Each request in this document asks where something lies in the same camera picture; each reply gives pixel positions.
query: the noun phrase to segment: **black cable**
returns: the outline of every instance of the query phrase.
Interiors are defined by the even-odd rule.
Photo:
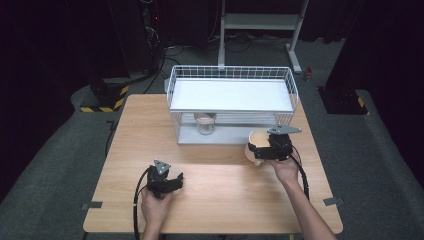
[[[182,52],[184,52],[184,49],[185,49],[185,47],[184,46],[182,46],[182,45],[180,45],[180,46],[176,46],[175,48],[177,48],[177,47],[181,47],[181,51],[179,51],[179,52],[177,52],[177,53],[174,53],[174,54],[170,54],[170,55],[166,55],[167,57],[174,57],[174,56],[177,56],[178,54],[181,54]]]
[[[163,77],[163,78],[165,78],[165,79],[166,79],[166,78],[169,78],[169,76],[168,76],[168,75],[167,75],[164,71],[161,71],[161,72],[160,72],[160,74],[161,74],[161,75],[162,75],[162,77]]]
[[[233,52],[233,53],[245,52],[252,46],[252,41],[249,39],[248,36],[236,36],[236,38],[234,40],[232,40],[232,42],[234,42],[235,44],[246,44],[247,43],[247,47],[245,47],[242,50],[233,50],[233,49],[228,47],[230,44],[226,44],[225,49],[228,50],[229,52]]]
[[[151,71],[149,72],[147,75],[141,76],[139,78],[127,81],[127,82],[123,82],[123,83],[109,83],[108,86],[110,87],[126,87],[129,85],[132,85],[134,83],[139,83],[142,82],[144,80],[147,80],[149,78],[151,78],[153,76],[153,74],[155,74],[156,71]]]
[[[299,168],[299,172],[302,175],[302,181],[303,181],[303,192],[305,193],[306,197],[309,200],[309,184],[308,184],[308,179],[306,178],[306,173],[303,170],[302,164],[301,164],[301,159],[300,159],[300,155],[299,152],[297,151],[296,148],[294,148],[297,152],[297,155],[299,156],[299,162],[296,160],[296,158],[290,154],[291,159],[293,159],[293,161],[296,163],[297,167]]]
[[[214,24],[213,24],[213,28],[212,28],[211,34],[208,37],[208,41],[211,39],[213,33],[215,32],[215,28],[216,28],[216,25],[218,23],[218,15],[219,15],[219,1],[216,1],[215,21],[214,21]]]
[[[218,49],[219,49],[219,42],[214,43],[213,41],[210,41],[205,50],[208,51],[208,52],[211,52],[211,51],[216,51]]]
[[[175,63],[177,63],[177,65],[181,65],[181,63],[180,63],[180,62],[178,62],[177,60],[175,60],[175,59],[173,59],[173,58],[168,58],[168,57],[166,57],[165,59],[167,59],[167,60],[171,60],[171,61],[174,61]]]
[[[147,168],[146,171],[144,171],[144,173],[141,175],[140,179],[138,180],[137,187],[135,189],[135,194],[134,194],[133,220],[134,220],[134,235],[136,240],[140,240],[140,233],[138,231],[138,217],[137,217],[138,196],[140,195],[141,190],[145,188],[145,186],[141,190],[139,190],[139,188],[140,188],[141,182],[143,181],[144,176],[149,172],[149,170],[150,170],[150,167]]]
[[[107,154],[109,152],[110,139],[112,138],[113,133],[116,131],[116,128],[118,127],[119,121],[116,122],[116,125],[115,125],[115,121],[106,121],[106,123],[110,123],[110,128],[109,128],[110,132],[109,132],[109,136],[108,136],[107,141],[106,141],[105,157],[107,157]]]
[[[278,45],[287,43],[288,40],[289,40],[288,38],[278,38],[278,37],[275,37],[274,40],[270,39],[269,42],[266,42],[266,43],[262,42],[261,43],[261,42],[259,42],[259,39],[253,39],[252,40],[252,45],[253,46],[265,46],[265,47],[268,47],[268,46],[278,46]]]
[[[165,63],[165,54],[166,54],[166,50],[163,52],[162,63],[160,65],[160,68],[158,69],[158,71],[157,71],[155,77],[153,78],[153,80],[150,82],[149,86],[147,86],[146,90],[144,90],[143,94],[145,94],[147,91],[149,91],[149,89],[152,86],[153,82],[155,82],[156,78],[159,76],[160,72],[162,71],[163,64]]]

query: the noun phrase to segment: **jar lid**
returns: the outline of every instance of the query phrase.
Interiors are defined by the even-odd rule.
[[[206,113],[195,113],[194,119],[199,124],[212,124],[215,122],[216,114],[206,114]]]

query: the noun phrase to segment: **gray floor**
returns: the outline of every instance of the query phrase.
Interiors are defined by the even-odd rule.
[[[247,45],[229,42],[226,65],[290,66],[285,39],[272,42],[257,39],[238,53],[229,50],[241,51]],[[344,225],[338,237],[424,239],[423,189],[393,144],[369,94],[358,90],[370,115],[329,115],[321,102],[317,86],[325,84],[342,46],[343,42],[299,41],[296,54],[303,68],[312,67],[313,78],[306,82],[295,75],[331,189],[345,201],[338,207]],[[183,65],[217,64],[216,45],[207,51],[171,48],[167,55]],[[174,64],[166,60],[166,75]],[[160,75],[148,93],[164,93],[165,77]],[[128,95],[143,93],[149,83],[131,85]],[[78,106],[87,94],[85,87],[73,95],[75,113],[40,149],[2,202],[1,240],[133,239],[132,234],[85,235],[82,227],[86,211],[81,207],[91,201],[105,161],[111,125],[107,121],[117,122],[120,117],[120,112],[80,112]]]

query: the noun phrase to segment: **forearm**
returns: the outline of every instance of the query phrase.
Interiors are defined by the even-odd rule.
[[[143,240],[158,240],[160,233],[160,225],[147,224],[143,233]]]
[[[299,183],[283,184],[306,240],[337,239],[327,223],[309,202]]]

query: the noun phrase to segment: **black curtain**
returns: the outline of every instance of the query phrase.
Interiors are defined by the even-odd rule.
[[[421,0],[365,1],[325,85],[325,89],[342,94],[356,89],[369,91],[400,154],[421,185],[423,12]]]
[[[73,114],[71,95],[87,85],[64,16],[64,1],[0,3],[0,201]]]
[[[159,17],[165,28],[166,40],[173,44],[206,48],[216,19],[216,1],[221,0],[161,1]]]
[[[326,43],[347,38],[364,0],[310,0],[299,39]]]

